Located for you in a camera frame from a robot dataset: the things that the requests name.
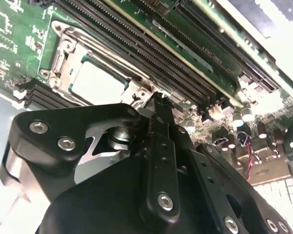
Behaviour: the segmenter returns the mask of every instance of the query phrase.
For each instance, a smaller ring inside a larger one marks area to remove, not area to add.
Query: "screw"
[[[48,131],[48,126],[45,123],[36,121],[29,125],[29,129],[34,133],[43,134]]]
[[[74,50],[74,45],[69,40],[64,40],[61,43],[61,48],[65,50],[66,52],[72,52]]]
[[[213,153],[213,149],[212,149],[210,146],[206,146],[206,150],[207,150],[209,153]]]
[[[128,109],[127,111],[129,114],[131,114],[132,116],[135,116],[136,115],[136,112],[132,109]]]
[[[161,117],[156,117],[157,121],[159,121],[160,123],[164,123]]]
[[[62,137],[58,141],[58,146],[65,151],[72,151],[75,148],[75,142],[68,138],[68,137]]]
[[[277,228],[277,226],[274,224],[274,222],[272,222],[270,219],[267,219],[266,221],[268,223],[268,226],[270,227],[270,229],[273,232],[277,233],[279,231],[278,228]]]
[[[166,211],[171,211],[174,204],[167,194],[159,194],[157,198],[158,204]]]
[[[278,224],[286,233],[289,233],[289,229],[287,228],[287,226],[285,226],[283,222],[279,221]]]
[[[230,230],[231,233],[233,234],[239,233],[238,225],[236,225],[235,221],[230,216],[226,216],[224,218],[224,222],[226,227]]]
[[[179,131],[180,131],[181,133],[186,133],[186,130],[185,130],[183,127],[178,126],[178,128],[179,128]]]

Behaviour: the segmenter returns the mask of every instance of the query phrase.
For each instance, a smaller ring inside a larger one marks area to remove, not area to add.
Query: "black mount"
[[[75,184],[84,155],[119,151],[128,156]],[[213,146],[194,148],[160,93],[139,113],[111,104],[19,114],[0,177],[43,206],[38,234],[293,233]]]

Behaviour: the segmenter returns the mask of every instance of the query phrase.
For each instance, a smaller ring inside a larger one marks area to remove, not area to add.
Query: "red wire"
[[[252,149],[251,149],[251,144],[250,143],[247,144],[247,149],[248,149],[248,155],[249,155],[247,180],[249,181],[249,179],[251,177],[251,167],[252,167],[252,164],[253,164]]]

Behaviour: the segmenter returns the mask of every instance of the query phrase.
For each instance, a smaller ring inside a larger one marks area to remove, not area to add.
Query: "electrolytic capacitor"
[[[253,112],[249,107],[243,108],[241,114],[244,122],[250,122],[254,120]]]
[[[229,147],[229,149],[235,148],[235,137],[233,134],[228,135],[228,147]]]
[[[242,115],[239,112],[236,112],[232,115],[232,124],[234,127],[240,127],[243,125]]]
[[[228,144],[228,141],[226,141],[221,145],[221,150],[228,151],[228,147],[229,147],[229,144]]]
[[[283,134],[281,129],[274,129],[273,137],[277,144],[283,144]]]
[[[264,123],[260,122],[257,125],[258,137],[261,139],[265,139],[267,137],[266,126]]]
[[[188,133],[194,133],[195,132],[195,121],[194,120],[188,120],[186,130]]]

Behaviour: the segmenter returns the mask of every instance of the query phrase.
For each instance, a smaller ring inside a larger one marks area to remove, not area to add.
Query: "cable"
[[[245,140],[244,140],[244,142],[242,143],[240,140],[239,140],[239,138],[238,138],[238,135],[239,134],[244,134],[245,135]],[[246,146],[246,143],[248,142],[248,140],[249,140],[249,135],[246,133],[246,132],[237,132],[236,133],[236,135],[235,135],[235,139],[238,141],[238,142],[240,142],[240,144],[242,145],[242,146]]]
[[[249,163],[248,163],[248,170],[247,170],[247,181],[250,180],[251,178],[251,168],[253,165],[253,156],[252,156],[252,149],[251,149],[251,144],[248,143],[247,145],[247,150],[248,150],[248,155],[249,155]]]

